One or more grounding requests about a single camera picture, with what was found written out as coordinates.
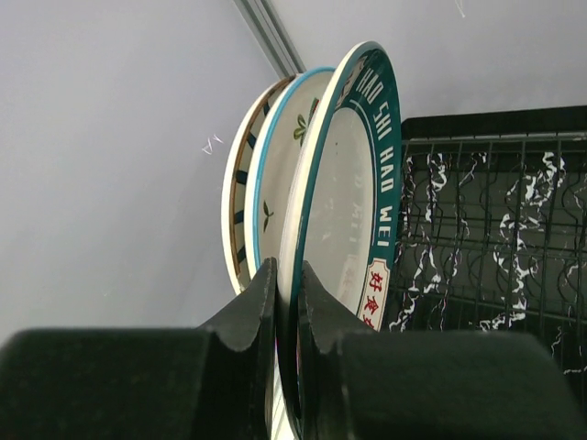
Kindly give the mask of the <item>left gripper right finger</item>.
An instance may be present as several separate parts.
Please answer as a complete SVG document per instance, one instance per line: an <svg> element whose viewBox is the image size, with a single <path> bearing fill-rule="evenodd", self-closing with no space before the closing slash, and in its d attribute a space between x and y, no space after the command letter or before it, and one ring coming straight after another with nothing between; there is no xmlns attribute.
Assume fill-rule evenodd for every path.
<svg viewBox="0 0 587 440"><path fill-rule="evenodd" d="M305 439L583 439L570 387L531 335L377 332L304 264Z"/></svg>

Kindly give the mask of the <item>white plate watermelon pattern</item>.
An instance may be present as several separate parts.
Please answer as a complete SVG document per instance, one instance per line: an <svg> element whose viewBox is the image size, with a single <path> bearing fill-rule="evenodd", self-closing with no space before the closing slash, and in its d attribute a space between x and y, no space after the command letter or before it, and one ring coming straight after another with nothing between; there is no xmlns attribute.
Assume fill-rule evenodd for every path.
<svg viewBox="0 0 587 440"><path fill-rule="evenodd" d="M249 273L276 257L288 196L305 135L327 85L332 67L295 76L270 105L252 152L245 191L244 239Z"/></svg>

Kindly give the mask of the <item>white plate dark green rim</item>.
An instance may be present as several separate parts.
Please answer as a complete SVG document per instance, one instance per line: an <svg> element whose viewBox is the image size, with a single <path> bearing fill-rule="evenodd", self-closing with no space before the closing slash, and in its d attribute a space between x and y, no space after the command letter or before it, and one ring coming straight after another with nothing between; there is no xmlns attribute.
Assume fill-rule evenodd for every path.
<svg viewBox="0 0 587 440"><path fill-rule="evenodd" d="M308 262L336 300L382 326L401 204L401 117L392 63L377 42L355 45L316 108L289 192L277 288L282 392L302 433L298 306Z"/></svg>

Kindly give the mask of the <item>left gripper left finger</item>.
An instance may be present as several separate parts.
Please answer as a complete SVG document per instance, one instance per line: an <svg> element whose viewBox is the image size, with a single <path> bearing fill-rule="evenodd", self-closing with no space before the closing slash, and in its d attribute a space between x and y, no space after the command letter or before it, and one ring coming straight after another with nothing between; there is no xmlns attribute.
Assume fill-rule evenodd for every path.
<svg viewBox="0 0 587 440"><path fill-rule="evenodd" d="M182 328L32 328L1 346L4 439L267 439L277 263Z"/></svg>

